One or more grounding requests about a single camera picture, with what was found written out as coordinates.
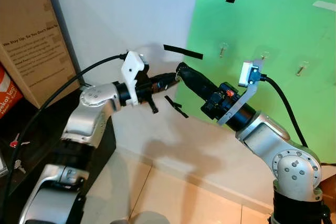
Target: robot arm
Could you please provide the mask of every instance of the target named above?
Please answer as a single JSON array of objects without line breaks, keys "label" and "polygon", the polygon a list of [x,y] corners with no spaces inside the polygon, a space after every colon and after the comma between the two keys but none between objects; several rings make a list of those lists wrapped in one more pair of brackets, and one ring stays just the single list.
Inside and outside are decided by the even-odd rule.
[{"label": "robot arm", "polygon": [[176,84],[175,73],[149,78],[148,64],[129,52],[122,66],[125,83],[85,89],[60,138],[60,148],[35,185],[19,220],[20,224],[80,223],[89,177],[89,163],[99,146],[109,117],[128,104],[148,102],[158,112],[152,94]]},{"label": "robot arm", "polygon": [[269,116],[256,112],[246,102],[256,93],[262,61],[244,62],[239,85],[247,87],[240,96],[229,83],[214,85],[204,75],[179,64],[176,78],[205,100],[201,110],[219,125],[227,124],[236,138],[260,157],[275,180],[274,213],[269,223],[320,224],[328,222],[322,203],[321,166],[316,154],[290,139],[288,132]]}]

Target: green backdrop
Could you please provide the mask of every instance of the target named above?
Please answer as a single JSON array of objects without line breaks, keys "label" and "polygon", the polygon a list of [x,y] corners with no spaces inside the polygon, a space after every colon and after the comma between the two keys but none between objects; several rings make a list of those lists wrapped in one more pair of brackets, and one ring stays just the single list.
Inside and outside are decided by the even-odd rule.
[{"label": "green backdrop", "polygon": [[[185,57],[185,62],[216,85],[228,81],[237,86],[243,61],[268,52],[262,72],[283,89],[309,147],[322,162],[336,162],[335,12],[313,6],[315,1],[335,3],[196,0],[187,48],[203,53],[204,59]],[[221,58],[222,42],[229,47]],[[304,61],[309,64],[298,77]],[[204,101],[184,84],[179,84],[176,101],[187,114],[210,122],[200,110]],[[299,143],[285,106],[268,83],[261,82],[248,103],[270,115]]]}]

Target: cardboard box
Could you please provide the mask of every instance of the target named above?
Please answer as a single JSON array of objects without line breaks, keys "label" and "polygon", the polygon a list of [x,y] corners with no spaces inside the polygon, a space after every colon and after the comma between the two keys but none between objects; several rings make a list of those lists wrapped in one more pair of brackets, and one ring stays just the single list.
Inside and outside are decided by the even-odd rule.
[{"label": "cardboard box", "polygon": [[[24,97],[41,105],[76,72],[50,0],[0,0],[0,62]],[[79,87],[74,82],[54,102]]]}]

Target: orange label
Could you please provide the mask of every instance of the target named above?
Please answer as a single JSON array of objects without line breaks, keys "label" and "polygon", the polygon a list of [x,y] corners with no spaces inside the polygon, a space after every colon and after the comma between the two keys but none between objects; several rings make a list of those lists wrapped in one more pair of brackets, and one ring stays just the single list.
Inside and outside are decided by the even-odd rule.
[{"label": "orange label", "polygon": [[0,118],[22,98],[22,94],[0,65]]}]

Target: black cord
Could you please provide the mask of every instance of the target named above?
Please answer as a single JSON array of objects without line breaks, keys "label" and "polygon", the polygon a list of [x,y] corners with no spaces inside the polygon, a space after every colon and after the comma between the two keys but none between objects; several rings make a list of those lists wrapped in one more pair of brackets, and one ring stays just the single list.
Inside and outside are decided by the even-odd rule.
[{"label": "black cord", "polygon": [[41,114],[41,112],[49,105],[49,103],[56,97],[58,96],[66,87],[68,87],[70,84],[72,84],[74,81],[76,81],[79,77],[81,77],[83,74],[85,74],[86,72],[90,71],[91,69],[105,63],[111,60],[115,60],[115,59],[122,59],[124,60],[126,58],[127,54],[120,54],[117,56],[112,56],[109,58],[106,58],[104,60],[98,61],[95,64],[91,65],[90,67],[84,69],[83,71],[79,72],[78,74],[76,74],[74,77],[72,77],[69,81],[67,81],[62,87],[60,87],[52,96],[50,96],[48,98],[48,100],[41,106],[41,108],[35,113],[35,115],[29,120],[29,122],[26,124],[26,126],[24,127],[24,129],[21,131],[18,139],[17,139],[17,146],[14,149],[14,152],[12,154],[12,159],[10,162],[10,167],[8,167],[8,176],[7,176],[7,180],[6,180],[6,187],[5,187],[5,192],[4,192],[4,198],[3,198],[3,203],[2,203],[2,209],[1,209],[1,218],[0,221],[4,221],[4,216],[5,216],[5,209],[6,209],[6,203],[8,201],[8,197],[9,197],[9,192],[10,192],[10,184],[12,183],[12,179],[13,179],[13,173],[14,173],[14,165],[15,165],[15,161],[17,160],[18,154],[19,154],[19,150],[21,147],[21,143],[23,142],[24,136],[27,133],[28,129],[30,128],[30,126],[34,123],[34,121],[38,118],[38,116]]},{"label": "black cord", "polygon": [[294,129],[296,131],[296,133],[298,134],[299,136],[299,139],[301,141],[301,144],[305,147],[308,147],[307,145],[307,142],[305,140],[305,138],[303,137],[302,135],[302,132],[300,130],[300,127],[298,125],[298,122],[296,121],[295,119],[295,116],[294,116],[294,113],[293,113],[293,110],[292,108],[290,107],[290,104],[285,96],[285,94],[283,93],[283,91],[281,90],[281,88],[279,87],[279,85],[277,85],[277,83],[275,81],[273,81],[271,78],[267,77],[265,74],[261,74],[261,77],[260,77],[260,80],[261,81],[267,81],[269,84],[272,85],[272,87],[278,92],[279,96],[281,97],[282,99],[282,102],[284,103],[286,109],[287,109],[287,112],[288,112],[288,115],[290,117],[290,120],[292,121],[292,124],[294,126]]}]

